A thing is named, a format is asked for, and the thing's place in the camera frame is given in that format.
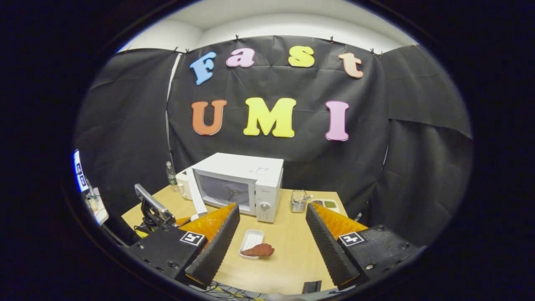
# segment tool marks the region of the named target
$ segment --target white microwave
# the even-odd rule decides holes
[[[233,202],[240,213],[274,222],[279,207],[283,159],[216,153],[177,174],[186,199],[224,207]]]

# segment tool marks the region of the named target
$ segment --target screen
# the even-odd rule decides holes
[[[74,151],[73,161],[74,172],[76,174],[76,180],[78,181],[78,187],[80,188],[80,192],[84,192],[89,189],[89,185],[87,185],[86,178],[83,175],[82,164],[80,163],[80,152],[78,150]]]
[[[216,201],[224,205],[236,203],[243,209],[249,208],[249,185],[247,183],[199,174],[196,176],[203,200]]]

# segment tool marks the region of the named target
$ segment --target water bottle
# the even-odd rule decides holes
[[[177,178],[175,178],[177,174],[174,172],[173,165],[171,165],[171,162],[169,161],[167,161],[165,165],[166,165],[167,179],[169,180],[169,184],[174,186],[175,191],[178,191]]]

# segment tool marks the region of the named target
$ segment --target black fabric curtain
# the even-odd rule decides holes
[[[294,67],[289,49],[309,46],[312,67]],[[228,67],[226,60],[239,48],[255,50],[251,67]],[[189,66],[214,51],[210,79],[196,85]],[[362,60],[364,77],[350,77],[339,54],[353,53]],[[292,138],[246,136],[248,106],[245,100],[261,97],[271,110],[283,97],[295,99]],[[191,105],[208,103],[204,123],[213,122],[213,100],[226,100],[223,124],[212,136],[192,128]],[[347,141],[325,138],[329,130],[327,101],[349,104],[346,111]],[[186,168],[216,152],[275,157],[285,160],[282,187],[337,191],[351,218],[366,204],[379,178],[388,144],[388,97],[385,72],[377,56],[345,44],[300,36],[261,36],[206,46],[182,56],[174,74],[167,106],[170,141],[175,167]],[[287,209],[281,201],[280,210]]]
[[[311,47],[314,65],[291,66],[293,46]],[[239,48],[255,50],[251,67],[226,65]],[[189,66],[211,51],[213,75],[197,85]],[[338,55],[346,52],[362,61],[362,78],[345,72]],[[111,215],[107,224],[121,223],[120,216],[139,203],[135,183],[150,193],[167,185],[166,109],[177,171],[216,152],[281,158],[283,188],[336,191],[350,218],[364,213],[366,225],[385,224],[417,245],[429,244],[455,213],[470,175],[470,123],[448,73],[422,47],[377,55],[298,36],[217,43],[181,56],[166,102],[175,59],[172,51],[159,49],[117,54],[83,104],[75,147],[89,180],[101,190]],[[280,98],[295,99],[295,136],[245,135],[245,100],[251,97],[263,98],[270,110]],[[204,123],[211,125],[214,100],[227,102],[223,124],[216,134],[202,136],[193,129],[191,106],[207,102]],[[325,138],[327,101],[349,104],[347,141]],[[120,227],[128,228],[124,222]]]
[[[126,241],[121,215],[140,201],[134,185],[156,193],[168,182],[165,108],[177,54],[136,49],[114,55],[96,76],[78,118],[74,147],[110,214],[106,225]]]
[[[472,167],[468,113],[447,72],[420,46],[380,57],[388,90],[388,153],[367,219],[427,245],[457,210]]]

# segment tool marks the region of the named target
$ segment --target meat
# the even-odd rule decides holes
[[[275,251],[270,244],[259,244],[250,249],[243,250],[241,253],[245,256],[270,256]]]

